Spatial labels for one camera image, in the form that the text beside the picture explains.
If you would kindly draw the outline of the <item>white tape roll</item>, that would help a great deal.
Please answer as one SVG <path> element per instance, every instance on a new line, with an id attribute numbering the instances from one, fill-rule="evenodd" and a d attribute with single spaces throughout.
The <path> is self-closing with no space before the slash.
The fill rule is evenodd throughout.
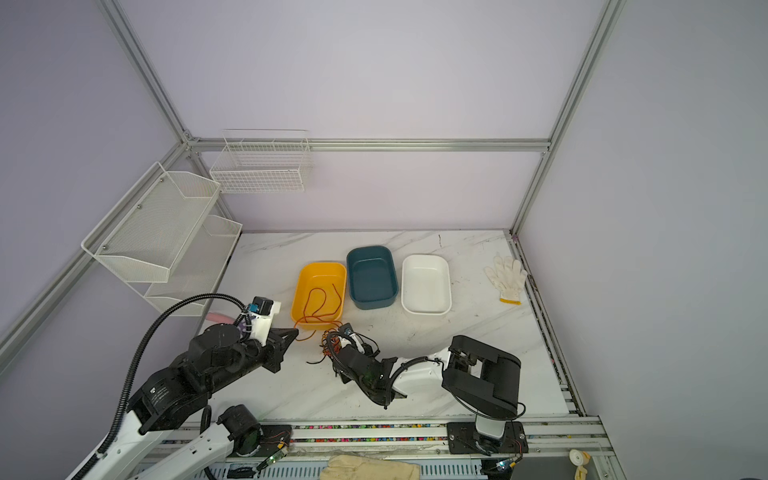
<path id="1" fill-rule="evenodd" d="M 585 468 L 591 461 L 591 455 L 586 451 L 571 449 L 569 460 L 576 468 Z"/>

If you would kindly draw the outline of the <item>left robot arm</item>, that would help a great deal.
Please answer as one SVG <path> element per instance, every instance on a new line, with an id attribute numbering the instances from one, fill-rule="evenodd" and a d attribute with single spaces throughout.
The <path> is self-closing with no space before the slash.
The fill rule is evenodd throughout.
<path id="1" fill-rule="evenodd" d="M 223 300 L 235 305 L 231 323 L 217 323 L 190 340 L 186 352 L 134 385 L 149 341 L 176 311 L 201 300 Z M 264 368 L 279 372 L 296 328 L 275 328 L 273 317 L 280 306 L 264 297 L 250 304 L 222 293 L 202 293 L 166 309 L 149 327 L 129 366 L 110 429 L 90 456 L 71 473 L 73 479 L 128 479 L 134 468 L 157 445 L 195 413 L 201 413 L 201 430 L 187 446 L 142 472 L 145 479 L 183 479 L 209 473 L 212 464 L 230 455 L 259 455 L 260 474 L 288 452 L 289 426 L 264 428 L 249 409 L 238 404 L 218 417 L 209 404 L 213 394 L 249 373 Z"/>

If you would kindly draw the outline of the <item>upper white mesh shelf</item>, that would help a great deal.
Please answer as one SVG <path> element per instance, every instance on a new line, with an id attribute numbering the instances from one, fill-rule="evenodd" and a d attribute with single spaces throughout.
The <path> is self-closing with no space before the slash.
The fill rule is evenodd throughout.
<path id="1" fill-rule="evenodd" d="M 125 283 L 166 283 L 220 192 L 209 178 L 155 163 L 81 248 Z"/>

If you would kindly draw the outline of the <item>pink plastic object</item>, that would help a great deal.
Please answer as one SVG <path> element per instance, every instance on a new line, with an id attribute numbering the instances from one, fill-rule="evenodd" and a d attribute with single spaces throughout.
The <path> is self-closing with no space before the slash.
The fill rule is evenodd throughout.
<path id="1" fill-rule="evenodd" d="M 208 314 L 205 317 L 205 320 L 209 322 L 221 323 L 221 324 L 233 324 L 235 322 L 234 318 L 218 312 L 208 312 Z"/>

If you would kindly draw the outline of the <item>lower white mesh shelf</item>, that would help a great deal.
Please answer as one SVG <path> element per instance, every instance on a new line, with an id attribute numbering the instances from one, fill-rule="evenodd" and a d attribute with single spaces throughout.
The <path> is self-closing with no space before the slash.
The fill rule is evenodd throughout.
<path id="1" fill-rule="evenodd" d="M 209 215 L 167 283 L 153 283 L 143 295 L 159 312 L 188 297 L 216 290 L 241 235 L 238 222 Z"/>

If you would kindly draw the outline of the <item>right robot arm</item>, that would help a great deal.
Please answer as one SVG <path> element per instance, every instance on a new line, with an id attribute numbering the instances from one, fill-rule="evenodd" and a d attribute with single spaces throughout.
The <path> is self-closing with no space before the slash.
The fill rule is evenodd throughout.
<path id="1" fill-rule="evenodd" d="M 519 399 L 521 360 L 515 355 L 456 335 L 433 354 L 380 359 L 378 344 L 349 324 L 327 331 L 321 345 L 341 381 L 384 409 L 424 389 L 446 391 L 474 416 L 446 425 L 450 453 L 520 458 L 529 452 L 519 421 L 526 406 Z"/>

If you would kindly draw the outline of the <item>white work glove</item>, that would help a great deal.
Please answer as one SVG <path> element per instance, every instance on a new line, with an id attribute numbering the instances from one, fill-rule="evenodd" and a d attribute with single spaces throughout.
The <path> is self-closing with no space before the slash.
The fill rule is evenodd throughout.
<path id="1" fill-rule="evenodd" d="M 499 292 L 499 300 L 505 304 L 520 305 L 528 272 L 522 262 L 511 256 L 496 256 L 492 266 L 484 273 L 491 285 Z"/>

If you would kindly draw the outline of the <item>beige cloth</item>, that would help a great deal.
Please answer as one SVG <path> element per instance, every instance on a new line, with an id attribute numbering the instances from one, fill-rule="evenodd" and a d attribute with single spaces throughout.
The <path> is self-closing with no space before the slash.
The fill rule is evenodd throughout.
<path id="1" fill-rule="evenodd" d="M 337 455 L 329 459 L 321 471 L 322 480 L 419 480 L 420 467 L 415 464 L 371 459 L 353 455 Z"/>

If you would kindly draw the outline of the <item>teal plastic bin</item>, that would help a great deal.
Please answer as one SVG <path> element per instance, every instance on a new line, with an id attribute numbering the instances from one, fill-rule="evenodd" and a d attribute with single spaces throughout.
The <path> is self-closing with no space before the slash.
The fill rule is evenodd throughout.
<path id="1" fill-rule="evenodd" d="M 383 245 L 352 249 L 346 257 L 350 298 L 360 310 L 391 306 L 399 294 L 394 259 Z"/>

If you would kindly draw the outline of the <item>yellow plastic bin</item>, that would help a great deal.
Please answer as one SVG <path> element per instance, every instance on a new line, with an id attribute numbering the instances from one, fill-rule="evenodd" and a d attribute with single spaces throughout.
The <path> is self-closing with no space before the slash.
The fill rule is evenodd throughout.
<path id="1" fill-rule="evenodd" d="M 301 329 L 328 330 L 341 325 L 347 269 L 338 262 L 313 262 L 299 273 L 291 319 Z"/>

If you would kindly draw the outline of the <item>white mesh shelf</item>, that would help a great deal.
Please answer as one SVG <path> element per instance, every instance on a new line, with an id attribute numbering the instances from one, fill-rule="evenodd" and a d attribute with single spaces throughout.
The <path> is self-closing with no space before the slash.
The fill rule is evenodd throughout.
<path id="1" fill-rule="evenodd" d="M 238 222 L 209 215 L 167 283 L 153 283 L 143 295 L 159 312 L 188 297 L 216 290 L 241 235 Z"/>
<path id="2" fill-rule="evenodd" d="M 166 283 L 220 192 L 209 178 L 155 163 L 81 248 L 125 283 Z"/>

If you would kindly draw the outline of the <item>white plastic bin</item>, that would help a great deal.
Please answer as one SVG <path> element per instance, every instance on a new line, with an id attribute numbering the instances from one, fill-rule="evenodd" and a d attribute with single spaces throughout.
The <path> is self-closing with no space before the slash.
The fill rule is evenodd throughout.
<path id="1" fill-rule="evenodd" d="M 448 262 L 437 255 L 413 254 L 402 263 L 401 305 L 415 316 L 445 316 L 452 308 Z"/>

